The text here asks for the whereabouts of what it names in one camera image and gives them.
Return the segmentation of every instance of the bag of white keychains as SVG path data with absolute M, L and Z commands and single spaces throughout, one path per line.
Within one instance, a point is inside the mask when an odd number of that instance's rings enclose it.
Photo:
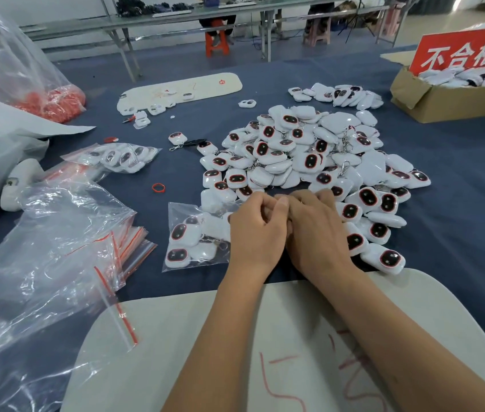
M 170 234 L 162 271 L 228 263 L 229 216 L 239 206 L 240 203 L 224 203 L 215 213 L 209 213 L 196 205 L 168 203 Z
M 161 149 L 130 143 L 93 144 L 61 156 L 86 166 L 102 166 L 116 173 L 136 173 L 151 162 Z

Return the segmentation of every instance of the red plastic ring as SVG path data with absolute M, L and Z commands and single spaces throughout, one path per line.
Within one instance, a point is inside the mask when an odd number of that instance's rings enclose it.
M 160 191 L 157 191 L 155 189 L 155 186 L 162 186 L 162 189 Z M 166 186 L 164 186 L 163 184 L 161 183 L 155 183 L 152 187 L 153 191 L 155 191 L 157 194 L 163 194 L 165 191 L 166 191 Z

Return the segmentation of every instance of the hand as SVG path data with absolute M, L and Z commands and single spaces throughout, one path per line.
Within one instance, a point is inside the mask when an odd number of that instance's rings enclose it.
M 263 284 L 279 262 L 287 239 L 288 197 L 276 200 L 255 192 L 229 218 L 230 270 L 236 268 Z
M 355 269 L 332 191 L 323 189 L 315 195 L 303 189 L 289 198 L 287 250 L 294 267 L 316 287 L 326 276 Z

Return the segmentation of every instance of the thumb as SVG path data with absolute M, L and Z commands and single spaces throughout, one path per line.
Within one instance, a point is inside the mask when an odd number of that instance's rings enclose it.
M 267 223 L 274 227 L 287 228 L 287 218 L 288 218 L 288 197 L 286 195 L 279 198 L 275 203 L 275 208 L 273 208 L 273 213 L 271 214 L 271 219 Z

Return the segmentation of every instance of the metal table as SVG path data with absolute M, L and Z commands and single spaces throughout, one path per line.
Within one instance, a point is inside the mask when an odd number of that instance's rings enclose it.
M 42 23 L 37 25 L 24 26 L 24 27 L 21 27 L 21 30 L 23 30 L 27 34 L 27 36 L 30 37 L 33 41 L 58 39 L 62 37 L 69 37 L 69 36 L 92 33 L 92 32 L 104 32 L 111 38 L 111 40 L 69 45 L 69 46 L 61 46 L 61 47 L 48 47 L 43 50 L 44 52 L 51 53 L 51 52 L 57 52 L 57 51 L 60 52 L 60 51 L 66 51 L 66 50 L 91 49 L 94 47 L 103 47 L 103 46 L 109 46 L 114 44 L 116 45 L 120 54 L 122 55 L 122 59 L 124 61 L 126 69 L 128 70 L 130 78 L 132 79 L 132 81 L 135 82 L 136 81 L 135 73 L 133 72 L 128 62 L 128 59 L 126 57 L 126 54 L 124 52 L 125 46 L 128 47 L 132 61 L 134 62 L 134 65 L 136 67 L 136 72 L 140 76 L 141 69 L 139 64 L 137 63 L 136 56 L 134 55 L 132 42 L 142 41 L 146 39 L 169 37 L 173 35 L 201 33 L 201 32 L 210 31 L 210 29 L 197 28 L 197 29 L 190 29 L 190 30 L 171 31 L 167 33 L 131 37 L 129 34 L 130 27 L 182 23 L 182 22 L 196 21 L 201 19 L 210 19 L 218 16 L 234 15 L 237 13 L 254 13 L 254 12 L 260 13 L 260 16 L 261 16 L 260 23 L 250 21 L 247 23 L 238 23 L 235 25 L 217 27 L 215 29 L 222 30 L 222 29 L 235 28 L 235 27 L 248 27 L 248 26 L 260 25 L 261 39 L 262 39 L 262 57 L 264 59 L 267 58 L 267 61 L 270 62 L 271 61 L 271 31 L 272 31 L 273 23 L 275 22 L 317 19 L 320 17 L 329 17 L 329 16 L 334 17 L 334 16 L 342 16 L 342 15 L 359 15 L 359 14 L 365 14 L 365 13 L 371 13 L 371 12 L 377 11 L 382 14 L 381 20 L 382 20 L 382 28 L 383 28 L 383 21 L 387 16 L 386 14 L 384 14 L 384 12 L 390 8 L 390 0 L 386 0 L 385 5 L 375 6 L 375 7 L 361 7 L 362 3 L 360 0 L 359 7 L 354 10 L 303 15 L 303 16 L 288 17 L 285 19 L 278 19 L 278 20 L 274 19 L 274 13 L 278 9 L 297 7 L 302 5 L 334 3 L 337 1 L 342 2 L 345 0 L 257 0 L 256 4 L 253 4 L 253 5 L 238 5 L 238 6 L 227 7 L 222 9 L 219 9 L 217 7 L 199 6 L 199 7 L 196 7 L 194 10 L 192 10 L 191 13 L 173 15 L 173 16 L 164 16 L 164 17 L 153 17 L 151 15 L 138 16 L 138 17 L 119 17 L 117 15 L 110 15 L 109 11 L 106 8 L 105 3 L 103 2 L 103 7 L 107 13 L 106 16 L 89 17 L 87 19 L 52 21 L 52 22 L 47 22 L 47 23 Z M 123 37 L 119 35 L 118 33 L 119 30 L 122 30 Z

